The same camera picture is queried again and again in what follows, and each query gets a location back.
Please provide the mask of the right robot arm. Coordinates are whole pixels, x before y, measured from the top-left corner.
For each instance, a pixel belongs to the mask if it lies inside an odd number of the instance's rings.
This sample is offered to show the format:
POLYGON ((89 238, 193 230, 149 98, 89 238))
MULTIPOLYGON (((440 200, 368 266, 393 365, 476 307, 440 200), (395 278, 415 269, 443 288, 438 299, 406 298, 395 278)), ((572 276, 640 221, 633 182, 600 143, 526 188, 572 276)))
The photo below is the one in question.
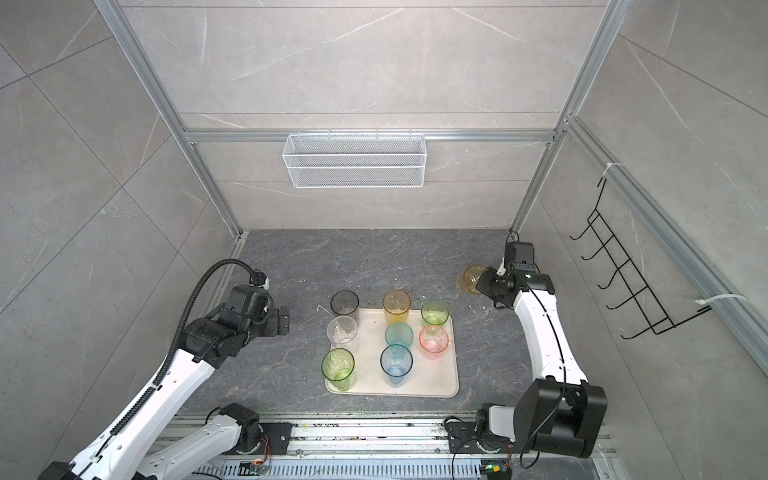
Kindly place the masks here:
POLYGON ((530 242, 508 240, 501 268, 488 267, 475 289, 496 308, 514 311, 525 335, 533 380, 514 406, 487 403, 476 433, 486 444, 506 439, 513 454, 529 451, 576 458, 592 454, 606 410, 604 390, 576 361, 557 310, 551 278, 538 271, 530 242))

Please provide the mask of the dark grey tumbler glass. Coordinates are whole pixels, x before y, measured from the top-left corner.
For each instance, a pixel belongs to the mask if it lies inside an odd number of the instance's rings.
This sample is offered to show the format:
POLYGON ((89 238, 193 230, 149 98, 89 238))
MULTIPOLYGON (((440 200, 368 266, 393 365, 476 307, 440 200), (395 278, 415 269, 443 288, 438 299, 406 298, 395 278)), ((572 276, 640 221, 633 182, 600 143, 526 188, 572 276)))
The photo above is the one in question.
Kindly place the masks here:
POLYGON ((359 321, 360 300, 358 295, 351 290, 336 292, 330 300, 331 311, 335 316, 347 316, 359 321))

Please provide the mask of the tall amber tumbler glass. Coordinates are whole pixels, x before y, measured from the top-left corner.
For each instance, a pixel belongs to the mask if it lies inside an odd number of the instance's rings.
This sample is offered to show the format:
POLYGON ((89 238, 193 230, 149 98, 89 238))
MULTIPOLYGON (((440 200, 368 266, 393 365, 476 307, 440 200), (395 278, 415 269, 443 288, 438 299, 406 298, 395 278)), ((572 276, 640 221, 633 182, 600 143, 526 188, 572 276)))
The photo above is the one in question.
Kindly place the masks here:
POLYGON ((388 325, 408 321, 412 299, 404 290, 391 290, 382 299, 382 307, 388 325))

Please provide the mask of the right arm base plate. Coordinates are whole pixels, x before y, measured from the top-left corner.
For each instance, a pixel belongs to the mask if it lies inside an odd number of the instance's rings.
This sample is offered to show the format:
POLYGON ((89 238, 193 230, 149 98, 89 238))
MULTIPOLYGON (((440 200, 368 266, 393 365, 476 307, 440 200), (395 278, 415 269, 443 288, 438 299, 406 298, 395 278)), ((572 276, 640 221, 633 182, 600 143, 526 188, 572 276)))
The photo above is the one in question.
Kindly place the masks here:
POLYGON ((532 445, 522 433, 514 431, 511 419, 478 423, 450 416, 442 421, 442 427, 451 454, 516 454, 527 452, 532 445))

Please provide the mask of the clear tumbler glass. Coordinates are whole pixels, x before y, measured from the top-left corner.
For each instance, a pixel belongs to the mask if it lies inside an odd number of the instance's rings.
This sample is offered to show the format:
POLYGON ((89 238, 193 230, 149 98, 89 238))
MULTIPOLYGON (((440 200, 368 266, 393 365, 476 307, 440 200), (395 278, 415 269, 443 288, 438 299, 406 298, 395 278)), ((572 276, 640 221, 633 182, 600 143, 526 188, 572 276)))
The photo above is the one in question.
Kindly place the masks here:
POLYGON ((352 353, 357 351, 359 344, 358 322, 351 316, 337 316, 332 319, 326 329, 332 349, 346 349, 352 353))

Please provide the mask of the blue tumbler glass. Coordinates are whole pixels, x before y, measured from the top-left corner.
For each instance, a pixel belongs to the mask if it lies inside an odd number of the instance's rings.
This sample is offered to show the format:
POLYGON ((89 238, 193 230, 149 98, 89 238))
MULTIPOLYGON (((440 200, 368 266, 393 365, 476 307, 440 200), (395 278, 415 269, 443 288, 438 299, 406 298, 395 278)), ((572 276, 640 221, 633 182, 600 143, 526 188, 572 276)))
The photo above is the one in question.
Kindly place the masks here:
POLYGON ((379 364, 387 381, 400 386, 413 368, 413 355, 408 347, 393 344, 387 346, 379 357, 379 364))

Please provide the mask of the pink glass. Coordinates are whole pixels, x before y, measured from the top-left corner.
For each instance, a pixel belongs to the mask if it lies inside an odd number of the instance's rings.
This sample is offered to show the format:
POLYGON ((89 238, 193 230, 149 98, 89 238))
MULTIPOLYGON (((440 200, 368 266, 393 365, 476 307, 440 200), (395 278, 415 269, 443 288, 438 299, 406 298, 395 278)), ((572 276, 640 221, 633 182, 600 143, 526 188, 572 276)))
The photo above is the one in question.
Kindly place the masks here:
POLYGON ((439 358, 450 344, 449 335, 441 326, 429 325, 419 334, 419 344, 428 359, 439 358))

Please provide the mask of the teal textured cup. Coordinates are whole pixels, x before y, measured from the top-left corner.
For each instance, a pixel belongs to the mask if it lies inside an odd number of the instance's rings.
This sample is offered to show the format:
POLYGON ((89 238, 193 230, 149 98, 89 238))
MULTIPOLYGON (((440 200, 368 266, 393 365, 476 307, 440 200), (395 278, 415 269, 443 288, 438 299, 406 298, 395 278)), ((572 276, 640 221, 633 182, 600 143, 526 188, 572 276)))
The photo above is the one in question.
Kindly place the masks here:
POLYGON ((400 345, 409 348, 413 339, 413 330, 405 322, 395 322, 385 330, 385 340, 388 345, 400 345))

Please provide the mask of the tall green tumbler glass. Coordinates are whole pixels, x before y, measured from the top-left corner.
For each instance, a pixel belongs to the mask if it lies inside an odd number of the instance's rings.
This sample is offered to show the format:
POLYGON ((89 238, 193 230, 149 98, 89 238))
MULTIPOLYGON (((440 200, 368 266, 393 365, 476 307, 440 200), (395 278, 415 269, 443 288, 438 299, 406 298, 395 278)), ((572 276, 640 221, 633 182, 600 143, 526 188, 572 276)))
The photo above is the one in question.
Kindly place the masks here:
POLYGON ((354 384, 356 361, 345 348, 334 348, 321 361, 324 379, 337 391, 348 391, 354 384))

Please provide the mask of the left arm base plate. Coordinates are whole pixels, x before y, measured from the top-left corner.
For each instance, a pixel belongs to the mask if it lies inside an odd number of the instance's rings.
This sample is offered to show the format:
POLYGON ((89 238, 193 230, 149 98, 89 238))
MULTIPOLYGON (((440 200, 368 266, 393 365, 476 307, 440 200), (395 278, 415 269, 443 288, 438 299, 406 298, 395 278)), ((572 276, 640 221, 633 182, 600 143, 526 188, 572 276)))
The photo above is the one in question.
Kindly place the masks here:
POLYGON ((293 424, 289 422, 252 423, 242 428, 234 450, 240 455, 285 455, 291 439, 293 424))

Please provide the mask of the small green glass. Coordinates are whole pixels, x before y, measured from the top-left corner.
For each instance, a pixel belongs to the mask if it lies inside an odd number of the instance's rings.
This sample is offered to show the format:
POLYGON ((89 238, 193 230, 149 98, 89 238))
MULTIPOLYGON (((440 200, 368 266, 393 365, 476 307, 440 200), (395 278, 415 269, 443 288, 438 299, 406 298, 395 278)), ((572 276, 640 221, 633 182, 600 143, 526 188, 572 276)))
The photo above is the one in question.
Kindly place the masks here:
POLYGON ((439 300, 429 300, 425 302, 420 310, 422 320, 431 326, 441 326, 445 324, 450 312, 448 307, 439 300))

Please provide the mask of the beige plastic tray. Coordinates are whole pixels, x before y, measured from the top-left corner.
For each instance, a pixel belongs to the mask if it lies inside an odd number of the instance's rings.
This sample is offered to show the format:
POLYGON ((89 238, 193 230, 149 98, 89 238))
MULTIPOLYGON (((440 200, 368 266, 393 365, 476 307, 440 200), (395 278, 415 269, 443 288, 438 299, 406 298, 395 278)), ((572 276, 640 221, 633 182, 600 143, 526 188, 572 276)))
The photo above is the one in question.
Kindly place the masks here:
POLYGON ((419 334, 426 324, 418 310, 409 313, 407 324, 414 332, 414 340, 409 347, 414 363, 401 382, 392 383, 380 365, 380 355, 387 346, 384 311, 363 308, 359 311, 357 343, 351 349, 355 360, 352 384, 349 389, 341 391, 332 381, 325 380, 325 388, 336 395, 433 398, 455 396, 459 391, 459 377, 453 322, 447 321, 442 325, 448 335, 448 346, 441 354, 432 354, 421 347, 419 334))

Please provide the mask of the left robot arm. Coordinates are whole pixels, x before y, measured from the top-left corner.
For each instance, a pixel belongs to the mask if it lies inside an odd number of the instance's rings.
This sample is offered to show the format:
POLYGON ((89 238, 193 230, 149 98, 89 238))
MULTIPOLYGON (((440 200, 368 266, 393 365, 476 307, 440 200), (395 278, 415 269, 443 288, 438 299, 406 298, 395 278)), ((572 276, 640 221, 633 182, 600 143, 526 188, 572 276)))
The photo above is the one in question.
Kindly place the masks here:
POLYGON ((285 335, 289 316, 273 304, 269 284, 240 284, 229 298, 184 327, 143 392, 68 462, 53 461, 42 479, 183 479, 214 457, 251 453, 265 441, 259 416, 231 403, 169 447, 150 451, 191 395, 228 358, 258 337, 285 335))

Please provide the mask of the short yellow glass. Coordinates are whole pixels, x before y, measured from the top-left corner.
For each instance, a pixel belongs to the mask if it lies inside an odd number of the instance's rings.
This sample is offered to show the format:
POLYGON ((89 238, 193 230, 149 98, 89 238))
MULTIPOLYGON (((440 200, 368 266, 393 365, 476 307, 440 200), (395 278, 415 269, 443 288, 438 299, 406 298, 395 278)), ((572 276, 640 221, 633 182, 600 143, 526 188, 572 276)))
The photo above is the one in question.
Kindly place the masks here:
POLYGON ((482 265, 470 265, 459 276, 458 287, 467 293, 481 295, 477 285, 486 268, 482 265))

